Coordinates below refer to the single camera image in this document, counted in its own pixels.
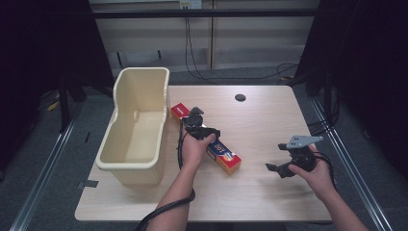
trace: red and white box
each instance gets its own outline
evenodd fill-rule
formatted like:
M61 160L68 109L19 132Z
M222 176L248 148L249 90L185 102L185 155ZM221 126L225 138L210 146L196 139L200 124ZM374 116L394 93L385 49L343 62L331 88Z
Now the red and white box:
M171 108L171 113L181 122L182 117L189 116L190 110L179 103ZM234 173L241 165L241 158L220 140L210 143L207 147L207 153L228 175Z

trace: wooden table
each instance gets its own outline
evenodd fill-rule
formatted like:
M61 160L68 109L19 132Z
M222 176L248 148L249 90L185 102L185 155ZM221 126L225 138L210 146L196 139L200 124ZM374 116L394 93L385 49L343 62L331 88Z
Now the wooden table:
M244 94L239 102L236 94ZM189 221L324 221L323 204L298 176L281 179L265 163L291 158L278 143L310 136L293 91L283 86L169 86L170 107L183 103L204 111L204 123L221 131L221 140L242 158L231 176L205 158L194 182L196 199ZM157 186L122 186L110 172L93 165L75 217L78 220L141 220L153 211L178 172L178 125L165 128L165 176Z

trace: human hand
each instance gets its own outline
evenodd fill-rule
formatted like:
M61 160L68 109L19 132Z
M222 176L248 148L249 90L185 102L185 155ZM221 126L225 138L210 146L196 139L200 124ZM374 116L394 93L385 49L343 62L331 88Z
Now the human hand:
M309 145L309 148L313 152L318 152L312 145ZM296 165L289 165L288 168L293 173L305 179L320 200L323 200L327 195L336 191L331 180L329 165L323 160L316 159L316 166L310 172Z
M183 129L183 137L183 167L198 169L208 144L216 139L216 135L211 134L204 140L197 140Z

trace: beige plastic bin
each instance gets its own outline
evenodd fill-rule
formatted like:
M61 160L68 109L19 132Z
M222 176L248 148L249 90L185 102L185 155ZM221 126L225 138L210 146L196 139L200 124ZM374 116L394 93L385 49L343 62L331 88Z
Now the beige plastic bin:
M163 67L126 68L114 87L115 110L96 156L96 165L123 185L158 184L168 117L168 74Z

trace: black cord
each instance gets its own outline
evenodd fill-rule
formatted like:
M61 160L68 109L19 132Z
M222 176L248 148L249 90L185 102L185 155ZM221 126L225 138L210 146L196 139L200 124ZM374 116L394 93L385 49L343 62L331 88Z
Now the black cord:
M189 49L189 47L190 47L190 53L191 53L192 63L193 63L193 65L194 65L195 72L197 72L198 76L191 72L191 70L190 70L190 68L189 68L189 65L188 65L188 62L187 62L187 57L188 57L187 54L188 54L188 49ZM270 78L270 77L274 77L274 76L276 76L276 75L279 75L279 82L278 82L278 84L277 84L277 85L279 85L279 84L280 84L280 77L281 77L280 74L283 73L283 72L285 72L285 71L287 71L287 70L289 70L289 69L292 69L292 68L295 67L295 66L298 66L298 64L290 64L290 65L291 65L290 67L285 68L285 69L283 69L282 71L279 71L279 67L280 67L281 65L285 65L285 64L280 64L279 66L276 67L276 73L273 73L273 74L270 74L270 75L267 75L267 76L263 76L263 77L247 77L247 78L242 78L242 77L237 77L237 78L206 78L206 77L204 77L204 76L200 73L200 71L198 71L197 65L196 65L196 63L195 63L195 58L194 58L194 55L193 55L193 53L192 53L191 33L190 33L190 21L189 21L189 18L188 18L188 17L186 17L185 63L186 63L187 71L189 72L189 74L190 74L192 77L194 77L194 78L196 78L196 79L204 80L205 82L207 82L207 83L209 83L209 84L212 84L212 85L216 85L217 83L214 83L214 82L212 82L211 80L232 80L232 79L240 79L240 80L245 80L245 79L249 79L249 80L262 80L262 79L267 79L267 78Z
M333 128L337 120L339 119L339 114L340 114L340 96L337 94L336 103L333 107L333 112L331 114L331 117L326 118L323 121L318 121L318 122L308 124L308 126L311 127L310 133L312 134L312 136L318 136L322 133L327 132L331 128Z
M177 145L177 160L178 160L178 165L179 168L181 168L183 166L183 142L184 142L184 138L186 137L187 133L183 136L183 121L180 121L180 135L179 135L179 141L178 141L178 145ZM153 212L151 212L150 214L148 214L146 217L144 217L138 224L138 226L136 227L135 231L141 231L144 226L153 218L155 218L156 216L174 209L176 207L179 207L181 205L184 204L188 204L190 202L192 202L195 199L195 191L194 189L192 189L191 194L189 195L189 197L184 198L184 199L180 199L180 200L176 200L174 202L168 203L156 210L154 210Z
M334 181L333 166L332 166L332 164L331 164L331 162L330 162L329 157L328 157L327 155L325 155L324 153L322 153L322 152L313 152L313 153L320 154L321 156L315 155L315 158L316 158L316 159L319 159L319 160L323 160L325 163L327 163L327 164L329 165L330 179L331 179L331 181L332 181L332 184L333 184L334 189L337 190L336 184L335 184L335 181Z
M187 62L187 53L188 53L187 51L188 51L189 45L190 45L192 63L194 64L194 68L195 68L195 71L197 72L198 76L194 75L189 69L189 65L188 65L188 62ZM186 17L186 52L185 52L185 57L184 58L185 58L187 71L189 72L189 74L192 77L194 77L196 79L204 80L205 82L207 82L209 84L216 85L216 83L213 83L213 82L207 80L206 78L204 78L204 76L198 71L197 65L195 64L195 58L194 58L194 55L192 53L191 34L190 34L190 21L189 21L189 19L187 17Z
M298 66L298 64L279 64L277 67L276 67L276 71L279 73L279 79L278 79L278 82L276 83L276 85L280 85L280 82L281 82L281 79L282 79L282 75L280 74L281 72L279 72L279 67L281 66L281 65L290 65L291 67L289 67L289 68L287 68L287 69L285 69L285 70L289 70L289 69L292 69L293 67L295 67L295 66Z

